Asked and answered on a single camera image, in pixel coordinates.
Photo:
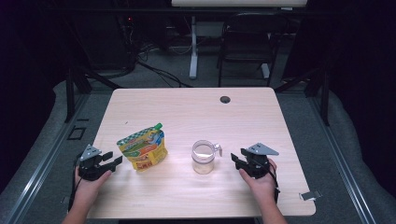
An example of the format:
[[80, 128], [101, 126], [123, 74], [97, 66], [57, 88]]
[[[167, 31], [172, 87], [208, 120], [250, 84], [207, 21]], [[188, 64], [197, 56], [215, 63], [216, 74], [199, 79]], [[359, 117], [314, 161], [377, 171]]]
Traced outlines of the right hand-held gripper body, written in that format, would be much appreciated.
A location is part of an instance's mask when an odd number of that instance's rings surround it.
[[279, 153], [268, 146], [257, 143], [251, 147], [245, 148], [249, 152], [246, 158], [247, 167], [243, 170], [247, 172], [250, 177], [261, 178], [270, 171], [270, 162], [268, 156], [278, 156]]

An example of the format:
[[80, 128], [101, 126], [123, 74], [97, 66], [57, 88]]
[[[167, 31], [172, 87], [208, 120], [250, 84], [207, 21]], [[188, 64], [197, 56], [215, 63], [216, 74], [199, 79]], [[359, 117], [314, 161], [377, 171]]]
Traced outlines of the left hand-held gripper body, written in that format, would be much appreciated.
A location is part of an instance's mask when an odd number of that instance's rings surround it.
[[102, 161], [102, 151], [91, 145], [87, 145], [84, 151], [78, 156], [78, 175], [85, 180], [94, 181], [101, 175], [100, 162]]

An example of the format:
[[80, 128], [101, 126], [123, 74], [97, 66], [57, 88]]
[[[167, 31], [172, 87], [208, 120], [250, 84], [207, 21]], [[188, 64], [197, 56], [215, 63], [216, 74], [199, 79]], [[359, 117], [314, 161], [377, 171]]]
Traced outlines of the yellow spout pouch green cap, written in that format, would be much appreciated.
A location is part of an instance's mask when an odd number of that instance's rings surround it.
[[162, 127], [161, 123], [157, 123], [117, 142], [120, 152], [137, 172], [146, 171], [167, 156]]

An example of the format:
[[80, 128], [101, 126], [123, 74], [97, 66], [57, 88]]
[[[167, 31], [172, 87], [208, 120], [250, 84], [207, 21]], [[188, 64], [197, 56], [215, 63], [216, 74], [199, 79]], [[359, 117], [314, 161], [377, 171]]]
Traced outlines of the clear glass jar hinged lid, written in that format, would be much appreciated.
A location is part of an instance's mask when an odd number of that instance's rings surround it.
[[199, 175], [211, 173], [215, 167], [216, 154], [222, 156], [220, 144], [212, 144], [207, 140], [195, 142], [191, 149], [193, 170]]

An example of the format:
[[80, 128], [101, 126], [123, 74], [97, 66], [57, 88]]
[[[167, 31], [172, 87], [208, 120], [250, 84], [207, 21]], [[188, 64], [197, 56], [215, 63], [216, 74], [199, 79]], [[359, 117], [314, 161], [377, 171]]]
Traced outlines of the person's left hand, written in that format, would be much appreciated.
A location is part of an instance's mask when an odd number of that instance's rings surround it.
[[95, 202], [100, 188], [111, 177], [112, 172], [106, 171], [98, 179], [94, 181], [85, 180], [78, 175], [78, 169], [75, 174], [75, 199], [74, 206], [90, 208]]

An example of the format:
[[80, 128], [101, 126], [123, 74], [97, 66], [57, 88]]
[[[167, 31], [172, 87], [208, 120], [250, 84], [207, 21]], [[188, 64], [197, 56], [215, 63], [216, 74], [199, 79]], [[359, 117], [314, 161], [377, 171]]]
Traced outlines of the person's right hand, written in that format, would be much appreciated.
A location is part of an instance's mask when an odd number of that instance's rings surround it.
[[272, 160], [269, 160], [269, 162], [270, 172], [261, 178], [250, 177], [245, 170], [239, 170], [239, 174], [249, 186], [258, 205], [264, 208], [276, 205], [276, 182], [274, 180], [276, 164]]

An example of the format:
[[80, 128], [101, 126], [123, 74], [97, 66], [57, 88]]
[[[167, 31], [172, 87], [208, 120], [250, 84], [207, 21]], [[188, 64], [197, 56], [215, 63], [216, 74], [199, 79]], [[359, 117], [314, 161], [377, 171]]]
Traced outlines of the black metal stand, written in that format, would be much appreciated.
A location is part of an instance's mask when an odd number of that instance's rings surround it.
[[74, 88], [77, 87], [82, 94], [91, 93], [92, 86], [88, 81], [89, 77], [101, 82], [112, 90], [120, 89], [120, 85], [108, 80], [105, 77], [102, 77], [98, 73], [85, 66], [75, 66], [70, 68], [65, 76], [67, 102], [67, 113], [65, 122], [69, 122], [71, 118], [73, 118], [76, 111]]
[[306, 97], [314, 97], [318, 94], [318, 91], [321, 91], [319, 114], [324, 124], [326, 126], [329, 126], [330, 123], [328, 120], [328, 106], [330, 96], [330, 76], [324, 69], [312, 69], [311, 71], [303, 74], [302, 76], [293, 78], [286, 84], [275, 88], [275, 92], [285, 91], [306, 79], [308, 79], [308, 84], [304, 89], [304, 94]]

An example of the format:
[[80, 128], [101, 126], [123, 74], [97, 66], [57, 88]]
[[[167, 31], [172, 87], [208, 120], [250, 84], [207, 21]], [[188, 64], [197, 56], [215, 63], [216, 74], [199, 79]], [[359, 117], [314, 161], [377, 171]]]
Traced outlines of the black computer tower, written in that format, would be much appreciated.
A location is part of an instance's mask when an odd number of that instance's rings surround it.
[[94, 69], [120, 70], [131, 66], [117, 17], [77, 15], [75, 25], [82, 46]]

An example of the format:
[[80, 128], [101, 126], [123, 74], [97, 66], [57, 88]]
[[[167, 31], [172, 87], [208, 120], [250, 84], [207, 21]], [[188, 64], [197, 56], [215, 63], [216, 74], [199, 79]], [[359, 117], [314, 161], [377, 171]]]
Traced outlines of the white desk leg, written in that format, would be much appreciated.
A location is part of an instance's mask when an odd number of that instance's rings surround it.
[[194, 17], [191, 18], [191, 64], [190, 74], [191, 79], [197, 78], [197, 67], [198, 67], [198, 53], [197, 53], [197, 37], [196, 37], [196, 20]]

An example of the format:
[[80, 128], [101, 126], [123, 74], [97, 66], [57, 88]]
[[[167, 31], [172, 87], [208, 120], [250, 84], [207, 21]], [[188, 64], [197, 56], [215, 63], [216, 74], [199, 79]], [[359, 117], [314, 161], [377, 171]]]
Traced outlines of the white desk top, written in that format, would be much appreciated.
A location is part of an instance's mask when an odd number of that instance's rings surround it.
[[173, 7], [305, 7], [308, 0], [171, 0]]

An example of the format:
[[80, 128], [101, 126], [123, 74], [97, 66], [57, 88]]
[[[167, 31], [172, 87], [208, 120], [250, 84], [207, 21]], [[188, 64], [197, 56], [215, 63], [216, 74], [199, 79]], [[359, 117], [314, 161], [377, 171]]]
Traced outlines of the aluminium floor rail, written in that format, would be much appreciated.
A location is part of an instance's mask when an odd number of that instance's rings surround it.
[[77, 99], [76, 112], [64, 120], [62, 101], [35, 141], [20, 169], [0, 194], [0, 224], [60, 224], [70, 196], [75, 157], [92, 139], [88, 95]]
[[358, 185], [355, 177], [353, 176], [349, 165], [347, 164], [347, 161], [344, 157], [344, 154], [342, 153], [341, 148], [339, 147], [339, 144], [333, 135], [331, 127], [325, 124], [320, 115], [319, 103], [316, 99], [312, 98], [308, 98], [307, 101], [315, 114], [315, 118], [320, 126], [320, 129], [324, 132], [326, 136], [326, 139], [330, 146], [330, 153], [332, 155], [332, 159], [335, 163], [335, 166], [337, 167], [339, 175], [344, 182], [346, 191], [351, 201], [353, 202], [353, 205], [361, 220], [361, 223], [377, 224], [373, 213], [362, 194], [361, 188]]

